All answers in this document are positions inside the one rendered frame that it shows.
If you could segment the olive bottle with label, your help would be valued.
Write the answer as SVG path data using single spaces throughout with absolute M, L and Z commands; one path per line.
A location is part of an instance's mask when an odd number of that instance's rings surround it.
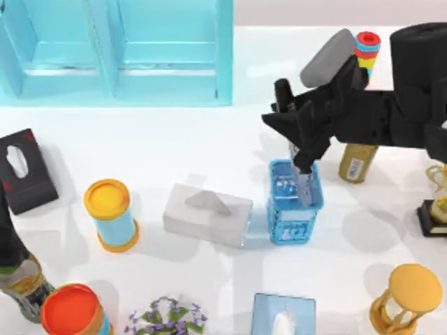
M 17 303 L 28 321 L 39 324 L 41 307 L 54 287 L 44 276 L 40 262 L 30 253 L 18 267 L 0 267 L 0 291 Z

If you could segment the white tissue box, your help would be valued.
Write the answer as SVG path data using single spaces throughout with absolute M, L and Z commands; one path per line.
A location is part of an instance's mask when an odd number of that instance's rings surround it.
M 231 247 L 242 247 L 253 201 L 175 184 L 163 212 L 166 231 Z

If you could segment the yellow hourglass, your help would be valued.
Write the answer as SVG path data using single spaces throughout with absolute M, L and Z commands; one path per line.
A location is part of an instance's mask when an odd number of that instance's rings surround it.
M 370 306 L 369 320 L 379 335 L 413 335 L 418 320 L 433 312 L 442 297 L 441 283 L 430 269 L 416 263 L 399 265 Z

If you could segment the orange lidded can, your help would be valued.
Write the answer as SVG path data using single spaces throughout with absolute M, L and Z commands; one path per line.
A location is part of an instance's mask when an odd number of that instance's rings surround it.
M 114 335 L 95 292 L 79 283 L 52 292 L 41 307 L 40 319 L 49 335 Z

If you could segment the gold trophy with black base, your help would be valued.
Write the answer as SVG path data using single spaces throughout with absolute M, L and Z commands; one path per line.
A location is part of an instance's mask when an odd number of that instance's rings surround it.
M 425 170 L 427 178 L 443 192 L 433 200 L 424 200 L 417 208 L 418 220 L 425 237 L 447 237 L 447 164 L 432 165 Z

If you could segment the light blue rack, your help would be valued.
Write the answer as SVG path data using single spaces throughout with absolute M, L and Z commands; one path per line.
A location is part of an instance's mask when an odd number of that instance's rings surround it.
M 233 99 L 234 0 L 0 0 L 0 105 Z

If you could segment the black tissue box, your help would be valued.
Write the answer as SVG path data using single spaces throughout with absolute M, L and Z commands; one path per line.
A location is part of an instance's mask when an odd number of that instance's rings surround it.
M 28 173 L 23 178 L 15 174 L 6 158 L 9 146 L 17 147 L 24 155 Z M 0 180 L 15 215 L 59 198 L 41 148 L 30 128 L 0 138 Z

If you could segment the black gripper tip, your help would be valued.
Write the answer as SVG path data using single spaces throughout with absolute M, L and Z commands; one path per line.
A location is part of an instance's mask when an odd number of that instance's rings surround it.
M 15 230 L 0 181 L 0 268 L 17 268 L 28 258 L 29 251 Z

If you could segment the clear plastic bottle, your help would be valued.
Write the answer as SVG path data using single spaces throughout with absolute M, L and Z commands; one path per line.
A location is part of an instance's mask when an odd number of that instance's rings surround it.
M 302 206 L 309 207 L 312 205 L 312 191 L 311 191 L 312 174 L 301 172 L 300 168 L 298 168 L 295 165 L 294 158 L 299 153 L 300 150 L 292 142 L 288 143 L 288 148 L 291 155 L 291 162 L 295 174 L 298 198 Z

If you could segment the yellow and blue can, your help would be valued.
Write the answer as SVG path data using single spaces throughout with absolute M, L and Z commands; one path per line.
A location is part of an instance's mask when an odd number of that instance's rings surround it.
M 138 242 L 139 227 L 130 210 L 130 193 L 116 179 L 93 183 L 84 194 L 84 205 L 94 219 L 98 240 L 111 253 L 123 253 Z

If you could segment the blue tissue box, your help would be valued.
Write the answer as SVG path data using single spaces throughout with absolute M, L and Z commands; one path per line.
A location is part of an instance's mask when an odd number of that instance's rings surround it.
M 251 335 L 316 335 L 316 302 L 256 293 Z

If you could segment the purple flower plant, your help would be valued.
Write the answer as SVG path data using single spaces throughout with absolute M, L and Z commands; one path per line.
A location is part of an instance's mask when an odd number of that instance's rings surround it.
M 196 303 L 162 296 L 146 311 L 134 311 L 124 335 L 203 335 L 207 315 Z

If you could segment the blue plastic basket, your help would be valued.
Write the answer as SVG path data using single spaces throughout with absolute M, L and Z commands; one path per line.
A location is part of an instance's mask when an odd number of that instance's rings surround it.
M 324 200 L 316 165 L 312 165 L 312 205 L 304 207 L 297 194 L 290 160 L 273 160 L 269 165 L 268 231 L 277 245 L 304 244 L 309 241 Z

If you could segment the stack of coloured rings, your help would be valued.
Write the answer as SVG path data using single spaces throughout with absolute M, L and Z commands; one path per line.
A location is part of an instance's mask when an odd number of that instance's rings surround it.
M 380 37 L 372 31 L 361 31 L 356 36 L 356 48 L 359 67 L 366 68 L 369 77 L 372 76 L 374 64 L 381 48 Z

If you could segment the gold bottle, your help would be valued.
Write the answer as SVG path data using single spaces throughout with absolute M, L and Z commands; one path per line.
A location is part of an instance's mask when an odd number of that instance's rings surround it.
M 339 164 L 339 177 L 352 184 L 364 182 L 378 149 L 379 146 L 348 143 Z

